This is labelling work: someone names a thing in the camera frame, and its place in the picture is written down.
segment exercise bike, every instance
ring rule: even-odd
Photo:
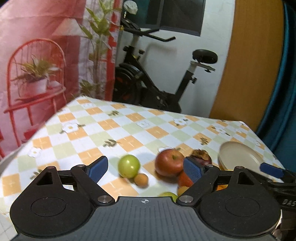
[[[162,39],[151,35],[151,33],[157,32],[160,29],[157,28],[142,31],[135,23],[125,18],[121,19],[121,25],[123,31],[133,34],[133,39],[129,46],[123,48],[123,51],[126,52],[123,63],[115,68],[115,83],[112,101],[181,113],[179,100],[188,83],[190,81],[193,84],[196,82],[197,79],[193,77],[196,67],[202,67],[209,73],[215,71],[214,68],[204,65],[203,63],[216,63],[218,60],[217,54],[204,49],[193,51],[192,58],[195,61],[190,61],[190,66],[183,76],[177,91],[174,94],[160,91],[139,62],[145,51],[139,50],[139,55],[135,55],[135,47],[139,38],[142,36],[156,39],[161,42],[170,42],[176,38],[171,37],[169,39]]]

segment white wall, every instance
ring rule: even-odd
[[[154,84],[166,92],[174,93],[187,70],[195,49],[208,49],[218,55],[218,62],[211,65],[215,72],[207,73],[197,68],[195,85],[189,83],[180,105],[182,113],[208,117],[222,77],[232,31],[235,0],[206,0],[200,37],[160,30],[161,38],[175,36],[176,40],[162,43],[143,37],[138,48],[145,50],[140,62]],[[123,61],[122,48],[129,45],[132,34],[123,32],[118,46],[117,64]]]

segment beige plate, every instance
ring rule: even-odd
[[[233,170],[236,166],[243,166],[264,176],[260,171],[263,159],[250,147],[238,142],[225,142],[221,145],[218,161],[224,170]]]

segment triangular cutout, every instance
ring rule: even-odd
[[[254,185],[252,180],[244,172],[239,173],[239,178],[237,180],[237,184]]]
[[[38,186],[41,186],[41,185],[50,185],[50,184],[53,184],[52,173],[51,172],[45,173],[45,175],[37,183]]]

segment brown wooden panel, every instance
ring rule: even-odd
[[[281,61],[281,0],[236,0],[227,61],[210,118],[244,121],[256,130]]]

